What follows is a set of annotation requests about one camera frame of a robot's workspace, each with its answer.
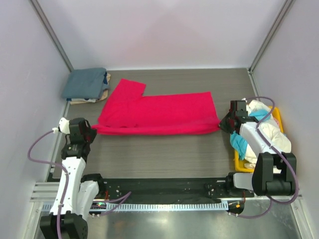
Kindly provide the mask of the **red t shirt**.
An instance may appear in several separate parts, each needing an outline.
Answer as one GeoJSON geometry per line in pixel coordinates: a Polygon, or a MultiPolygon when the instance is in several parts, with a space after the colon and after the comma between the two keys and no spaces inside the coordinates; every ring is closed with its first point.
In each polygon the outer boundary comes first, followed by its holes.
{"type": "Polygon", "coordinates": [[[210,92],[144,96],[145,89],[121,79],[92,127],[104,135],[198,135],[219,129],[210,92]]]}

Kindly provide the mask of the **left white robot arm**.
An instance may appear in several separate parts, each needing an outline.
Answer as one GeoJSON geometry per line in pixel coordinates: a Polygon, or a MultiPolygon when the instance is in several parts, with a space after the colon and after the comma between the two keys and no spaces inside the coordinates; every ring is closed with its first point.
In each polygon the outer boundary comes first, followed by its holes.
{"type": "Polygon", "coordinates": [[[39,226],[46,239],[85,239],[89,210],[95,197],[105,191],[100,174],[83,175],[97,131],[84,118],[61,118],[58,129],[66,136],[62,174],[53,206],[39,226]]]}

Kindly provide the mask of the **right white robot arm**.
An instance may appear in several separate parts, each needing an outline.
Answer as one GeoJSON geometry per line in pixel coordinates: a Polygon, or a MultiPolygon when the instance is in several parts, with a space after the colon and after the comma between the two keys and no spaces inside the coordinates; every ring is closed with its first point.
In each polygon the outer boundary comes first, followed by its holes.
{"type": "Polygon", "coordinates": [[[284,153],[260,130],[262,122],[272,114],[270,111],[261,120],[250,117],[245,100],[232,100],[227,115],[219,123],[226,133],[241,135],[257,155],[257,163],[251,176],[252,190],[258,196],[292,196],[299,194],[296,176],[297,159],[292,153],[284,153]]]}

